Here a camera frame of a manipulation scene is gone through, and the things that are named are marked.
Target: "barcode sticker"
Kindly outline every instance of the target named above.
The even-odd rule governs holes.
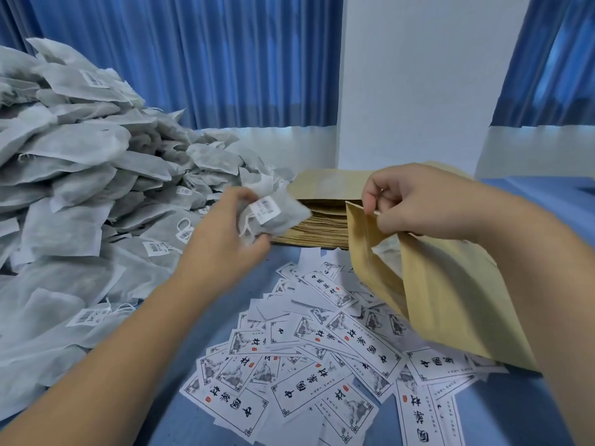
[[[250,207],[250,211],[257,217],[257,221],[260,225],[281,214],[281,210],[279,210],[277,203],[275,203],[270,195],[263,197],[254,203],[250,203],[248,206]]]
[[[100,77],[92,74],[91,72],[87,72],[86,70],[79,70],[79,72],[81,75],[83,75],[83,78],[89,86],[96,87],[98,89],[109,89],[109,84],[103,81]]]
[[[153,241],[143,241],[143,246],[147,251],[147,255],[150,257],[158,257],[161,255],[167,255],[170,251],[167,248],[166,243],[155,243]]]
[[[101,308],[100,310],[83,308],[66,324],[66,327],[74,327],[76,325],[96,326],[103,321],[110,311],[109,308]]]
[[[194,232],[194,227],[188,227],[181,232],[178,232],[175,237],[181,240],[184,244],[188,244],[188,241],[192,236],[192,232]]]
[[[180,195],[192,195],[192,190],[183,186],[178,186],[178,188],[175,190],[175,193]]]

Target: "paper label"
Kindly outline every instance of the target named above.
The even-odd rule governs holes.
[[[188,244],[188,241],[192,236],[192,232],[194,232],[194,227],[188,227],[183,229],[181,232],[176,233],[175,237],[181,240],[184,244]]]
[[[250,211],[257,217],[257,221],[260,225],[281,214],[281,210],[277,206],[277,203],[275,203],[270,195],[263,197],[254,203],[250,203],[248,206]]]
[[[83,75],[83,78],[87,82],[87,84],[91,87],[96,87],[98,89],[109,89],[109,84],[103,81],[100,77],[92,74],[91,72],[87,72],[86,70],[79,70],[80,74]]]
[[[178,186],[175,190],[175,193],[180,195],[192,195],[192,190],[183,186]]]
[[[147,255],[150,257],[159,257],[161,255],[168,255],[170,253],[167,250],[166,243],[154,243],[153,241],[144,241],[143,246],[147,251]]]
[[[100,310],[95,310],[93,308],[83,308],[80,310],[68,324],[66,327],[74,327],[76,325],[89,325],[91,327],[96,326],[98,323],[103,321],[104,317],[110,313],[109,308],[101,308]]]

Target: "blue tablecloth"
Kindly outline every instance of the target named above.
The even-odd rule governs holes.
[[[198,320],[167,372],[136,446],[248,445],[215,426],[211,416],[178,390],[195,371],[205,348],[227,341],[238,313],[248,309],[251,298],[272,290],[279,278],[275,270],[297,262],[299,251],[299,247],[273,246],[265,262]],[[467,446],[572,445],[543,377],[515,367],[509,370],[510,374],[493,374],[487,383],[477,382],[457,395]],[[382,405],[365,445],[402,445],[394,397]]]

